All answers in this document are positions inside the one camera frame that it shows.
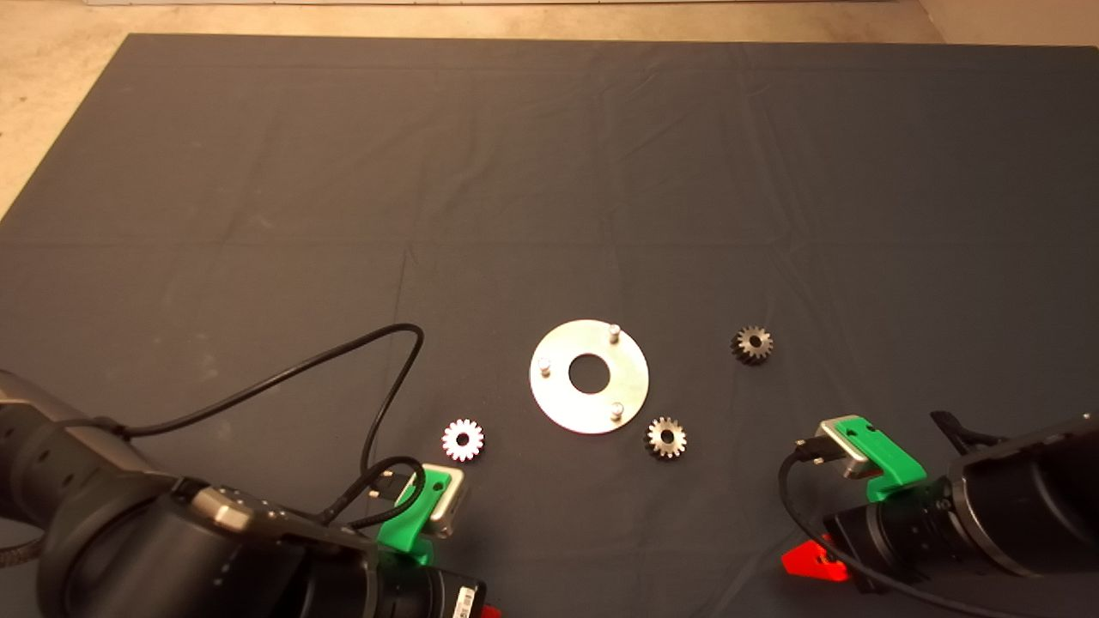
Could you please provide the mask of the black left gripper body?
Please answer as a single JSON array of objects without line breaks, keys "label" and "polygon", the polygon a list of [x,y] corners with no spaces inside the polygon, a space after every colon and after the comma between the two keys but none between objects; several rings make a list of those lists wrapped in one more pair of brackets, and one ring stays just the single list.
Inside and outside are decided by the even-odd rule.
[{"label": "black left gripper body", "polygon": [[482,617],[487,584],[447,570],[429,569],[429,617]]}]

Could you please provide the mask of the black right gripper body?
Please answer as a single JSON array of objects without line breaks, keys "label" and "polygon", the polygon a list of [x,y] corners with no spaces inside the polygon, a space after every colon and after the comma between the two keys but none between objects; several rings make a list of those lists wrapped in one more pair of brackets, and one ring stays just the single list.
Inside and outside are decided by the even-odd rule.
[{"label": "black right gripper body", "polygon": [[824,516],[822,519],[829,543],[842,553],[854,558],[863,566],[872,567],[876,553],[866,520],[866,509],[856,507]]}]

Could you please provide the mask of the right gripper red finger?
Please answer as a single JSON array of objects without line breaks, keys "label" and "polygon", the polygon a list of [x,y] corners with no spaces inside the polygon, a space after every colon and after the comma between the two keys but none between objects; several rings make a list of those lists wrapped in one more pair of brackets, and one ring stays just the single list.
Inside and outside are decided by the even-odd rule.
[{"label": "right gripper red finger", "polygon": [[847,564],[813,540],[786,551],[781,556],[781,565],[786,574],[796,578],[825,580],[830,583],[844,583],[851,578]]}]

